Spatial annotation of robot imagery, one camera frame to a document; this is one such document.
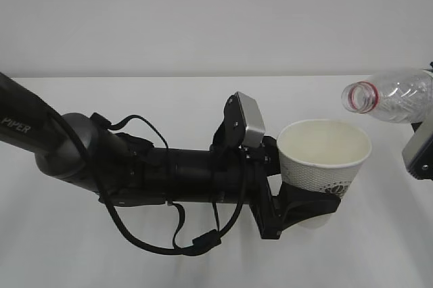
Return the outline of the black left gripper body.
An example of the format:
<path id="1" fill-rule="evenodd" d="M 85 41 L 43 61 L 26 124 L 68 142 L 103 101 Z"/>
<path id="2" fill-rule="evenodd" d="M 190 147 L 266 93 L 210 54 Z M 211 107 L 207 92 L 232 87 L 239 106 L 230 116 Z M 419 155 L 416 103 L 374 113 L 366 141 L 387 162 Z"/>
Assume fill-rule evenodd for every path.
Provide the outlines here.
<path id="1" fill-rule="evenodd" d="M 210 146 L 215 167 L 232 166 L 241 172 L 240 185 L 245 186 L 244 201 L 258 226 L 261 239 L 276 240 L 282 233 L 276 198 L 272 196 L 268 176 L 279 174 L 276 165 L 275 139 L 264 135 L 257 148 L 242 145 L 244 121 L 236 95 L 231 95 L 223 109 L 223 121 Z"/>

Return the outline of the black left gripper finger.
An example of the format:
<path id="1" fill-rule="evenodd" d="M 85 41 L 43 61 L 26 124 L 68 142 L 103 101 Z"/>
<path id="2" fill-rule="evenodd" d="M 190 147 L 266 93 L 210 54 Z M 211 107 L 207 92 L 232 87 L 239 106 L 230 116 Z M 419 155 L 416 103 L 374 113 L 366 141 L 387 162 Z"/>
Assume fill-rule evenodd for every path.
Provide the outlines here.
<path id="1" fill-rule="evenodd" d="M 277 201 L 281 229 L 284 231 L 294 225 L 306 229 L 323 227 L 338 209 L 341 199 L 332 193 L 308 191 L 282 183 Z"/>

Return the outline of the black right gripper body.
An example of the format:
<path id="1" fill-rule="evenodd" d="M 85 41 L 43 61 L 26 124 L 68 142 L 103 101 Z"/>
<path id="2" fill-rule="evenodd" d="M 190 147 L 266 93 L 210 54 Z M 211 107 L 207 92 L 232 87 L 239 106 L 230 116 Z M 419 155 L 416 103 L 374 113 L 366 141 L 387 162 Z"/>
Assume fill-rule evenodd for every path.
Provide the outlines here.
<path id="1" fill-rule="evenodd" d="M 432 89 L 424 99 L 425 112 L 419 122 L 412 122 L 413 146 L 409 173 L 419 180 L 432 180 Z"/>

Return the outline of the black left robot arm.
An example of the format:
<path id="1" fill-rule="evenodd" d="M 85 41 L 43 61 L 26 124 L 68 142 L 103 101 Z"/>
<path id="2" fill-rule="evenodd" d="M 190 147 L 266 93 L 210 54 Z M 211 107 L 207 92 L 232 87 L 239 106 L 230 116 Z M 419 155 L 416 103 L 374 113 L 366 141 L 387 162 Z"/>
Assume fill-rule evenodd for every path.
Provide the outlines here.
<path id="1" fill-rule="evenodd" d="M 99 114 L 58 116 L 40 97 L 1 76 L 1 140 L 35 155 L 39 170 L 116 207 L 179 202 L 249 205 L 263 239 L 335 212 L 340 197 L 268 178 L 282 173 L 276 140 L 265 134 L 253 98 L 236 92 L 206 151 L 157 148 Z"/>

